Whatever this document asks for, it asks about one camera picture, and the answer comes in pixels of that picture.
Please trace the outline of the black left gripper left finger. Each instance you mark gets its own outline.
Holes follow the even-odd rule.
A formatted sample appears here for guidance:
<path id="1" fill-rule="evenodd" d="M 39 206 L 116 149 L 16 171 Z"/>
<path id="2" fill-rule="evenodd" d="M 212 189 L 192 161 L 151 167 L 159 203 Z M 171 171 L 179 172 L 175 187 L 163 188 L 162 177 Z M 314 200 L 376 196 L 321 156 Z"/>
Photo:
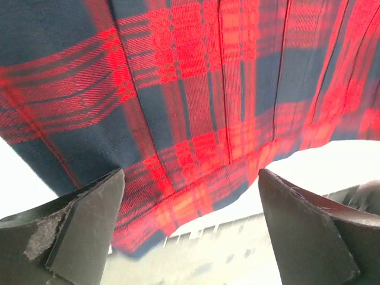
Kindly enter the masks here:
<path id="1" fill-rule="evenodd" d="M 116 169 L 1 219 L 1 284 L 100 284 L 125 188 Z"/>

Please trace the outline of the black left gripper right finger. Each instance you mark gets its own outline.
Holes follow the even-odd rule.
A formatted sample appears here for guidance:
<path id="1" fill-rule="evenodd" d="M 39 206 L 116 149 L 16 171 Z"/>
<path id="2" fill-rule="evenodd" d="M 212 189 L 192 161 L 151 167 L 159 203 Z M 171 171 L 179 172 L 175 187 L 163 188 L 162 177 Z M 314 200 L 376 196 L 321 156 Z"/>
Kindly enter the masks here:
<path id="1" fill-rule="evenodd" d="M 379 182 L 326 196 L 262 169 L 259 194 L 283 284 L 379 283 Z"/>

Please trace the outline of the red black plaid skirt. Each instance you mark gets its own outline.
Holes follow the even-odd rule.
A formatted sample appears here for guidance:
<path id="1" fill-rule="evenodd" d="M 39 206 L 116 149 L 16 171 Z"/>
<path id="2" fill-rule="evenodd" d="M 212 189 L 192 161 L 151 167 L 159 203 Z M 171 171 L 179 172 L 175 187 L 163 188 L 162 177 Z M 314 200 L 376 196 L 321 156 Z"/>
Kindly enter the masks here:
<path id="1" fill-rule="evenodd" d="M 123 169 L 140 258 L 273 161 L 379 139 L 379 2 L 2 1 L 1 137 L 58 195 Z"/>

